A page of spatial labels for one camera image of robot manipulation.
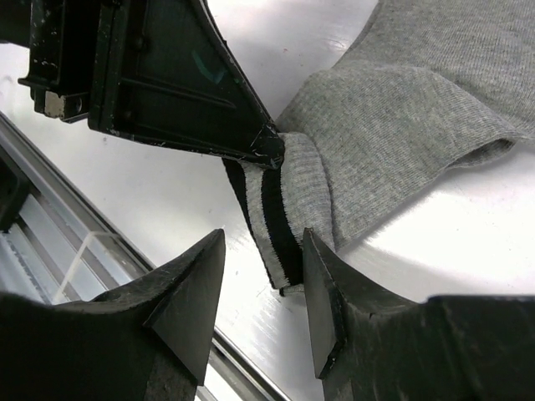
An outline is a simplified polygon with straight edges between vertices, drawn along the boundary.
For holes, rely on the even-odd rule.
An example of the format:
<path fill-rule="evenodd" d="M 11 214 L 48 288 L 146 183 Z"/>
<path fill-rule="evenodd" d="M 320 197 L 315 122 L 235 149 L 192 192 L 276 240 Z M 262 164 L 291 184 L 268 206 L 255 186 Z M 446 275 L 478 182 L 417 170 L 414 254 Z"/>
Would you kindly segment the grey sock with black stripes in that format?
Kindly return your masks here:
<path fill-rule="evenodd" d="M 533 143 L 534 4 L 381 1 L 278 128 L 278 169 L 224 165 L 271 286 L 300 290 L 305 229 L 337 250 L 444 171 Z"/>

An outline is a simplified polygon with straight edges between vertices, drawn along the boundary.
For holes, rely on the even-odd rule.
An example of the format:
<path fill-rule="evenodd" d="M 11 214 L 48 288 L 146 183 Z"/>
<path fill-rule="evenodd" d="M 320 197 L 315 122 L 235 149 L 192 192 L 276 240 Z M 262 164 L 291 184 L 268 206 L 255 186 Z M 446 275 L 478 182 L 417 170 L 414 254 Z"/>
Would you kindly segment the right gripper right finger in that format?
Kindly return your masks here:
<path fill-rule="evenodd" d="M 534 300 L 401 297 L 303 234 L 316 377 L 327 400 L 531 400 Z"/>

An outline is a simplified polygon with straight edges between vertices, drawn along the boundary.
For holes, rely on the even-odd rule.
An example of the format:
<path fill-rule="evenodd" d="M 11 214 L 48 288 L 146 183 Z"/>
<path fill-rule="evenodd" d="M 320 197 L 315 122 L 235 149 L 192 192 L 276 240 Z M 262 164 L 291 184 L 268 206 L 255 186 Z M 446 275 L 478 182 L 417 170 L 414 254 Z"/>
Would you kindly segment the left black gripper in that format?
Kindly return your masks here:
<path fill-rule="evenodd" d="M 29 49 L 18 82 L 37 113 L 89 115 L 91 129 L 146 145 L 283 162 L 273 119 L 204 1 L 2 0 L 1 41 Z"/>

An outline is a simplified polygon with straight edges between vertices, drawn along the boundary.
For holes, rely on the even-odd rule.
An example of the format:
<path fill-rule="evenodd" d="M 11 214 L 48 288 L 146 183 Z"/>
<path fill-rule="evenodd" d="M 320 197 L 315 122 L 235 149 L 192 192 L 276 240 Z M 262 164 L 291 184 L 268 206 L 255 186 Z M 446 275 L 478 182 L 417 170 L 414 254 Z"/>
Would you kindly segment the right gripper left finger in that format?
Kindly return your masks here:
<path fill-rule="evenodd" d="M 4 400 L 192 400 L 225 264 L 217 229 L 176 259 L 83 302 L 1 295 Z"/>

